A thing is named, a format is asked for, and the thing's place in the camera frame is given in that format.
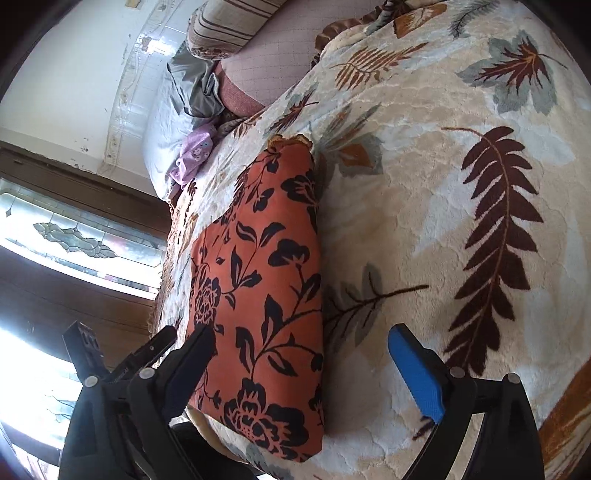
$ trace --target window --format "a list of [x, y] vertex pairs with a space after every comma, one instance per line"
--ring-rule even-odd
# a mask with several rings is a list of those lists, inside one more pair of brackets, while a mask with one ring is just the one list
[[0, 179], [0, 245], [100, 286], [153, 300], [166, 242]]

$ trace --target lavender fabric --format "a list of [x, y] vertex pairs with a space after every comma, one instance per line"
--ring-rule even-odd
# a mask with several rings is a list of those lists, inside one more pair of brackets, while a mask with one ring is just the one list
[[216, 127], [210, 122], [188, 134], [183, 142], [180, 157], [169, 174], [181, 187], [195, 178], [199, 167], [208, 159], [216, 133]]

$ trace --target bedsheet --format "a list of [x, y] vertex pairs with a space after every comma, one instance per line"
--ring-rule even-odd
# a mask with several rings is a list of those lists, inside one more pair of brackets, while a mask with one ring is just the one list
[[278, 479], [402, 478], [428, 435], [386, 349], [404, 322], [450, 366], [519, 374], [546, 477], [566, 479], [591, 442], [591, 86], [512, 0], [450, 0], [363, 28], [227, 137], [183, 193], [157, 327], [183, 338], [189, 246], [239, 174], [271, 136], [304, 135], [320, 195], [323, 450], [295, 464], [209, 419], [212, 431]]

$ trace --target brown fern leaf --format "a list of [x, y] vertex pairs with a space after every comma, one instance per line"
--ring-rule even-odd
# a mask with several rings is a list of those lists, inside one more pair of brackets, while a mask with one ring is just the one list
[[515, 320], [513, 306], [502, 285], [515, 290], [529, 290], [530, 284], [516, 250], [536, 252], [531, 235], [514, 218], [543, 222], [535, 207], [518, 191], [538, 192], [520, 168], [531, 169], [529, 162], [515, 152], [525, 146], [507, 138], [509, 127], [496, 127], [482, 135], [471, 128], [443, 128], [471, 132], [480, 141], [466, 154], [462, 170], [471, 168], [464, 184], [476, 182], [473, 199], [480, 198], [476, 219], [480, 220], [467, 240], [466, 249], [479, 244], [464, 271], [470, 277], [456, 294], [467, 299], [450, 327], [456, 332], [445, 353], [447, 365], [471, 368], [482, 375], [487, 351], [499, 349], [501, 336], [493, 312], [498, 317]]
[[379, 82], [380, 72], [387, 72], [397, 67], [402, 60], [411, 58], [411, 54], [420, 50], [427, 42], [401, 51], [383, 51], [378, 48], [364, 47], [356, 51], [348, 62], [339, 63], [331, 68], [342, 67], [336, 76], [339, 90], [351, 90], [359, 85], [367, 85], [372, 77]]
[[234, 138], [244, 137], [244, 135], [246, 135], [252, 127], [256, 126], [256, 123], [262, 118], [264, 111], [265, 110], [255, 113], [252, 117], [244, 120], [240, 125], [238, 125], [233, 133]]
[[277, 122], [275, 122], [273, 125], [271, 125], [269, 132], [282, 132], [283, 130], [285, 130], [286, 128], [290, 127], [293, 125], [293, 123], [298, 119], [298, 117], [301, 114], [301, 111], [309, 106], [309, 105], [316, 105], [318, 102], [310, 102], [308, 103], [308, 100], [310, 100], [310, 98], [312, 97], [312, 95], [314, 94], [314, 89], [309, 90], [304, 97], [299, 101], [294, 103], [293, 105], [291, 105], [289, 107], [289, 111], [282, 116]]

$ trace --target bed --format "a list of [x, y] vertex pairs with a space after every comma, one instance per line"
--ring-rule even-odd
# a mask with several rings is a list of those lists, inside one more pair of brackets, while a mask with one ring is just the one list
[[450, 366], [516, 372], [546, 478], [566, 479], [591, 443], [590, 124], [585, 76], [512, 0], [434, 2], [339, 34], [181, 195], [153, 325], [183, 341], [194, 241], [270, 140], [305, 137], [322, 248], [323, 448], [293, 462], [203, 417], [210, 443], [277, 479], [402, 478], [430, 428], [385, 347], [404, 322]]

